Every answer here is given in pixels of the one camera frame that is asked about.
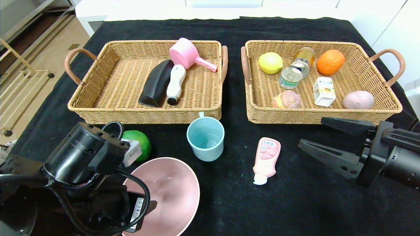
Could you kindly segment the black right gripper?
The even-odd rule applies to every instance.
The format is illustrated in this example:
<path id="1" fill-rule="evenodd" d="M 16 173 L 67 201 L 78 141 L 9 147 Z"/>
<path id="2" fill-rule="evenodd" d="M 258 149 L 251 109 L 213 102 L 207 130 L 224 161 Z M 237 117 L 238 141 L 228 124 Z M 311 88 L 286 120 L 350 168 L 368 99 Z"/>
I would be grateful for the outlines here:
<path id="1" fill-rule="evenodd" d="M 419 190 L 419 133 L 394 128 L 393 123 L 323 117 L 321 124 L 364 139 L 360 157 L 300 139 L 299 148 L 346 179 L 356 178 L 356 183 L 369 188 L 384 176 L 398 183 Z"/>

